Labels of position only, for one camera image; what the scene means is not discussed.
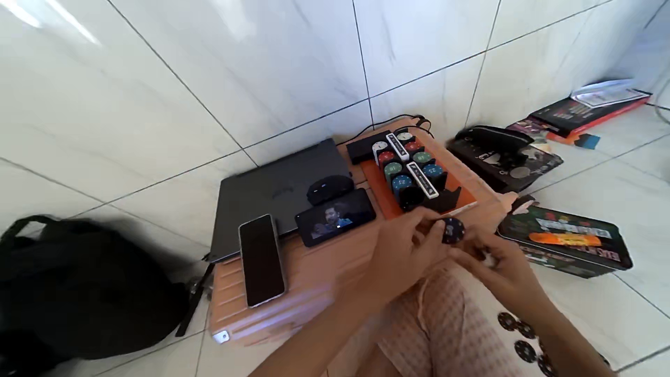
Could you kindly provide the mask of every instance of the wrist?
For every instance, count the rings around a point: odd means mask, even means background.
[[[520,318],[533,327],[551,327],[554,323],[564,318],[563,314],[548,297],[533,302],[529,310],[524,314]]]
[[[389,301],[393,300],[393,297],[387,298],[387,294],[384,294],[383,290],[374,284],[373,281],[370,281],[368,276],[362,278],[358,284],[352,289],[352,293],[356,295],[357,299],[370,307],[371,310],[377,311],[383,308]]]

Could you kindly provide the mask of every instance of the stack of poker chips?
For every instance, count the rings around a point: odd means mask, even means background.
[[[409,153],[408,161],[402,161],[396,150],[387,142],[376,143],[373,146],[373,154],[375,162],[382,170],[389,188],[401,207],[408,208],[421,204],[427,198],[418,186],[417,178],[413,178],[405,165],[410,162],[415,162],[421,168],[425,178],[434,185],[437,192],[444,190],[447,173],[436,164],[435,158],[425,151],[425,147],[416,140],[416,137],[403,131],[396,133],[395,138]]]

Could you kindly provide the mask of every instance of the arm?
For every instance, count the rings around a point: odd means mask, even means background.
[[[470,231],[466,234],[464,250],[453,248],[449,255],[479,279],[510,312],[534,328],[558,376],[615,376],[598,352],[549,300],[516,243]],[[493,269],[485,267],[479,261],[482,259],[479,250],[489,251],[498,259],[498,264]]]
[[[367,273],[356,287],[312,319],[274,351],[249,377],[319,377],[349,337],[365,320],[421,278],[442,245],[444,222],[429,209],[386,222]],[[417,227],[429,227],[427,236]]]

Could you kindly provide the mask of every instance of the pink pants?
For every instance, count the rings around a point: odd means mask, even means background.
[[[384,321],[377,345],[403,377],[522,375],[492,325],[446,269],[393,301]]]

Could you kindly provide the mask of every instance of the laptop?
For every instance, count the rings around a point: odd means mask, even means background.
[[[279,236],[297,229],[295,215],[312,207],[307,190],[331,175],[350,176],[333,139],[327,139],[260,168],[221,181],[212,247],[208,262],[240,252],[237,228],[267,213],[274,216]]]

